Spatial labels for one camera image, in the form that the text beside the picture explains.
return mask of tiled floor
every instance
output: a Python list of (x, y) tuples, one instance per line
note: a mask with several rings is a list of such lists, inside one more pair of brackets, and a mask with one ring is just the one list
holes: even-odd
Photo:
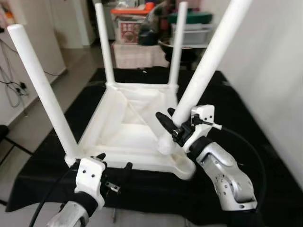
[[(103, 67), (102, 55), (99, 47), (85, 50), (63, 50), (68, 73), (61, 76), (54, 84), (53, 90), (59, 100), (61, 108), (66, 111), (75, 97), (80, 93), (97, 68)], [(28, 110), (28, 117), (21, 117), (14, 124), (9, 137), (34, 152), (52, 125), (39, 101)], [(9, 144), (2, 142), (0, 150), (8, 150)], [(14, 148), (5, 163), (0, 167), (0, 199), (7, 200), (14, 183), (14, 179), (29, 155), (18, 148)], [(11, 213), (5, 213), (0, 205), (0, 227), (28, 226), (37, 204), (30, 205)], [(58, 203), (47, 203), (40, 212), (36, 227), (46, 226), (50, 218), (58, 212)], [(112, 223), (113, 209), (103, 208), (90, 219), (89, 227), (184, 227), (185, 220), (177, 215), (147, 214), (128, 210), (117, 210), (116, 222)]]

